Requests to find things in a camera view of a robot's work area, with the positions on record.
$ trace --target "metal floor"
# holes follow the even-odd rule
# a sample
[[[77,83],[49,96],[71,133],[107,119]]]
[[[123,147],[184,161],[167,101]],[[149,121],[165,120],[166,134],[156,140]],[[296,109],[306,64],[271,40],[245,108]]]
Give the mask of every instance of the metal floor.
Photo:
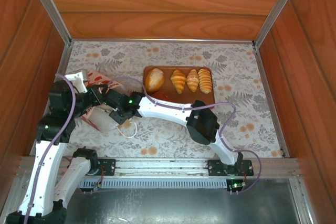
[[[223,189],[116,189],[76,194],[66,224],[298,223],[287,179],[262,179],[241,195]]]

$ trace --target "croissant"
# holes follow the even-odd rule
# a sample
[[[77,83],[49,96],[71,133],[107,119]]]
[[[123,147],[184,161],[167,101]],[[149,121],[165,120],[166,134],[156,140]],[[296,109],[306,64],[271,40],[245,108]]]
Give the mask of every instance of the croissant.
[[[209,94],[212,89],[212,80],[209,70],[205,68],[200,69],[198,71],[198,77],[200,78],[200,90],[205,94]]]
[[[172,83],[176,89],[176,91],[181,94],[183,89],[184,89],[184,85],[185,85],[185,81],[186,81],[186,77],[185,75],[178,69],[175,69],[173,75],[170,77],[170,79],[172,80]]]
[[[197,90],[199,78],[196,69],[192,69],[187,76],[187,85],[193,92]]]

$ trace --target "bread roll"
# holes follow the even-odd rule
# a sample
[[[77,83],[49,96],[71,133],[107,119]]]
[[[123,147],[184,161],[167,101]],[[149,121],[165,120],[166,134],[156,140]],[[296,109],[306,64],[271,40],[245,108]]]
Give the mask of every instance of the bread roll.
[[[149,71],[146,81],[145,87],[147,92],[154,92],[159,90],[159,88],[164,83],[164,74],[161,69],[154,68]]]
[[[199,77],[196,69],[192,69],[187,76],[187,85],[192,92],[197,90]]]
[[[172,83],[177,91],[177,93],[182,94],[182,91],[184,89],[186,77],[185,75],[179,70],[175,69],[173,75],[170,77],[172,80]]]
[[[198,71],[198,77],[200,78],[200,90],[205,94],[209,94],[212,90],[212,80],[209,70],[205,68],[200,69]]]

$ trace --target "patterned fabric surface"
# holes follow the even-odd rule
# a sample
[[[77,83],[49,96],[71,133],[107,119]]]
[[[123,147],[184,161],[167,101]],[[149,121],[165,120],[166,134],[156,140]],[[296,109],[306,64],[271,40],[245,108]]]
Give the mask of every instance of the patterned fabric surface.
[[[143,78],[150,65],[207,66],[212,70],[216,102],[229,101],[237,106],[237,115],[224,135],[237,148],[255,151],[260,157],[281,157],[264,88],[252,45],[185,44],[163,42],[87,42],[77,41],[69,60],[67,73],[78,69],[96,70],[110,78],[119,76]],[[140,91],[139,84],[122,82],[128,89]],[[231,107],[217,106],[213,112],[223,124]],[[81,119],[71,135],[66,155],[86,146],[99,156],[109,157],[198,157],[212,158],[215,153],[197,144],[186,128],[165,120],[135,118],[138,133],[125,138],[112,125],[100,133]],[[125,122],[119,129],[134,133],[134,124]]]

